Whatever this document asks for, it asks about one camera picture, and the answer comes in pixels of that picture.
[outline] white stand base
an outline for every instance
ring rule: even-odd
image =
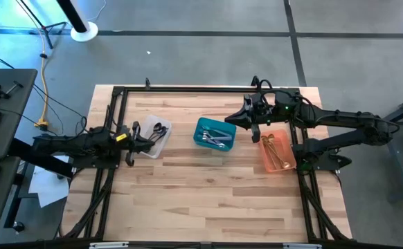
[[[71,30],[71,37],[77,42],[87,42],[97,36],[98,27],[95,23],[88,21],[89,29],[85,33],[79,33],[74,28]]]

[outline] gold utensil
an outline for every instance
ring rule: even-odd
[[[271,159],[272,159],[272,161],[273,161],[274,167],[277,169],[277,166],[276,166],[276,164],[275,164],[274,158],[275,158],[276,160],[278,160],[278,162],[280,162],[280,164],[282,165],[283,169],[288,168],[288,167],[291,167],[291,164],[288,163],[288,162],[285,162],[285,161],[281,158],[280,154],[277,152],[276,145],[275,145],[275,143],[274,143],[274,139],[275,139],[274,135],[273,135],[273,134],[269,134],[269,136],[267,136],[267,137],[266,137],[266,136],[263,136],[263,137],[262,137],[263,146],[268,148],[267,151],[270,151],[270,152],[269,152],[269,155],[270,155],[270,157],[271,157]]]

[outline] yellow label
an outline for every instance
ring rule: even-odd
[[[123,134],[119,135],[118,137],[116,137],[116,140],[117,140],[117,142],[120,142],[121,140],[123,140],[125,138],[127,138],[127,136],[126,136],[126,134],[123,133]]]

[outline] yellow cable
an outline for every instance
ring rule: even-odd
[[[34,19],[31,17],[31,15],[26,11],[25,8],[23,8],[23,6],[20,4],[20,2],[18,2],[18,0],[15,0],[19,5],[20,8],[28,15],[28,17],[30,18],[30,20],[34,23],[34,26],[36,27],[38,34],[40,35],[40,38],[42,39],[42,44],[43,44],[43,51],[42,54],[45,53],[45,45],[44,45],[44,39],[43,39],[43,35],[42,32],[40,31],[40,29],[38,28],[38,25],[35,23]],[[38,120],[38,124],[40,125],[48,125],[48,122],[46,121],[46,112],[48,111],[48,86],[46,85],[46,80],[44,79],[44,58],[42,57],[42,68],[41,68],[41,76],[42,76],[42,82],[43,82],[43,88],[44,88],[44,92],[46,93],[46,95],[44,96],[44,106],[43,106],[43,112],[42,112],[42,116],[40,117],[40,119]]]

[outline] clear plastic container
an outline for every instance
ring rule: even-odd
[[[168,128],[166,135],[162,137],[160,140],[158,140],[155,143],[155,145],[152,146],[151,150],[148,153],[140,152],[141,154],[149,156],[150,158],[153,159],[156,159],[160,156],[161,150],[165,147],[165,144],[168,141],[169,135],[171,134],[171,127],[172,127],[171,122],[154,115],[148,115],[145,121],[141,123],[141,130],[140,130],[140,136],[144,138],[149,138],[152,135],[152,133],[154,133],[154,125],[158,122],[160,122],[162,126]]]

